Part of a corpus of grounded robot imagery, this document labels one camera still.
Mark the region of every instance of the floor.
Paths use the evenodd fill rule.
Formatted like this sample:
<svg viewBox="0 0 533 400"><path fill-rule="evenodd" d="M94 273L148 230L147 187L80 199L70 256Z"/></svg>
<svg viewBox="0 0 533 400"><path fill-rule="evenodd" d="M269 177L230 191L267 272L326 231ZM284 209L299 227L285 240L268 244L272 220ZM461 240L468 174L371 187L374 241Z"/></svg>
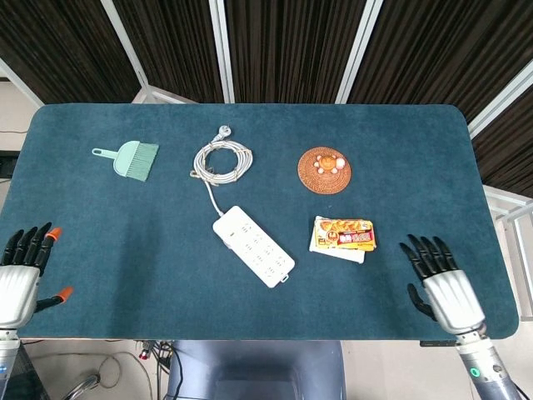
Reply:
<svg viewBox="0 0 533 400"><path fill-rule="evenodd" d="M26 130L35 110L11 83L0 82L0 131ZM2 134L0 149L19 149L23 137ZM7 187L8 182L0 183L0 207ZM509 254L504 255L509 262ZM532 395L533 322L521 323L514 336L496 341L496 346L513 379ZM453 347L422 348L413 341L357 341L343 342L342 349L348 400L479 398ZM137 342L47 340L28 344L27 351L52 399L62 398L99 368L103 385L112 388L97 387L81 398L156 398L155 362L153 358L137 358ZM165 378L163 375L163 393Z"/></svg>

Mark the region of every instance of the white cable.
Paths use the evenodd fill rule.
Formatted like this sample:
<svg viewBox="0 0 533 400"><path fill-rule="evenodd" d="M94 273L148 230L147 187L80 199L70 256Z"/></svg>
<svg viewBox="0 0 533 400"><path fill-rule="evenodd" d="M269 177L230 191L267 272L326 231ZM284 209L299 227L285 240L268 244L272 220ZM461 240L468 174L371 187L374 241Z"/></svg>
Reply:
<svg viewBox="0 0 533 400"><path fill-rule="evenodd" d="M211 203L213 203L213 207L217 210L217 213L220 216L224 215L224 212L218 208L217 202L215 202L211 185L218 186L223 185L224 183L235 182L248 170L253 162L252 151L249 148L242 146L240 143L233 142L232 140L224 140L230 136L230 134L232 134L232 130L227 125L219 127L218 134L206 146L202 147L194 157L194 162L192 163L194 170L191 171L191 177L201 179L206 184ZM237 155L237 166L233 171L218 174L212 173L207 169L207 155L213 150L218 150L220 148L232 150Z"/></svg>

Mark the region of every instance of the dustpan handle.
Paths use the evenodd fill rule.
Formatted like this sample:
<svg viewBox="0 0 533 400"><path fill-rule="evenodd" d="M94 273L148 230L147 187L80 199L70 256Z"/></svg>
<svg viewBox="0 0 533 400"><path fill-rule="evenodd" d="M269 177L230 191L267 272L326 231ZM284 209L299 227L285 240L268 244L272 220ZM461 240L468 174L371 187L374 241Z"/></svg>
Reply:
<svg viewBox="0 0 533 400"><path fill-rule="evenodd" d="M98 147L92 150L92 154L99 157L111 158L113 160L118 156L118 152L112 152L111 150L105 150Z"/></svg>

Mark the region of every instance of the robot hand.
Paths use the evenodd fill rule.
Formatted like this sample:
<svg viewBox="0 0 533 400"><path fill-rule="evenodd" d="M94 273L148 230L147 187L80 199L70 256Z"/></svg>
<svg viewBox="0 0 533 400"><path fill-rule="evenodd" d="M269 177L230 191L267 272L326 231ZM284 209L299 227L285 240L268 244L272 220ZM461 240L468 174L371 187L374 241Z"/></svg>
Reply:
<svg viewBox="0 0 533 400"><path fill-rule="evenodd" d="M400 243L415 273L430 299L425 304L415 286L410 283L407 292L415 307L437 321L442 329L454 335L476 331L483 326L485 314L465 273L461 271L442 240L434 237L435 244L427 237L420 240L408 235L415 247Z"/></svg>
<svg viewBox="0 0 533 400"><path fill-rule="evenodd" d="M34 313L67 300L72 293L66 287L58 295L37 301L37 289L53 244L61 228L51 232L49 222L26 233L21 229L8 241L0 264L0 330L16 330L26 325Z"/></svg>

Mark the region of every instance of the dark brown curtain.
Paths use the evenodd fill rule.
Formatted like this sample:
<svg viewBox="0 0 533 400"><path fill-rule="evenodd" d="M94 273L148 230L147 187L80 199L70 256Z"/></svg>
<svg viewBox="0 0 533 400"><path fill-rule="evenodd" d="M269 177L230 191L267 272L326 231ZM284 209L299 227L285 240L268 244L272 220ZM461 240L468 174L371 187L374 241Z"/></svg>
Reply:
<svg viewBox="0 0 533 400"><path fill-rule="evenodd" d="M45 103L129 103L140 89L99 0L4 0L0 57Z"/></svg>
<svg viewBox="0 0 533 400"><path fill-rule="evenodd" d="M226 0L237 103L333 103L364 0Z"/></svg>
<svg viewBox="0 0 533 400"><path fill-rule="evenodd" d="M473 143L483 183L533 198L533 87Z"/></svg>
<svg viewBox="0 0 533 400"><path fill-rule="evenodd" d="M115 0L148 82L200 103L224 103L207 0Z"/></svg>
<svg viewBox="0 0 533 400"><path fill-rule="evenodd" d="M385 0L349 103L450 103L470 121L533 58L531 0Z"/></svg>

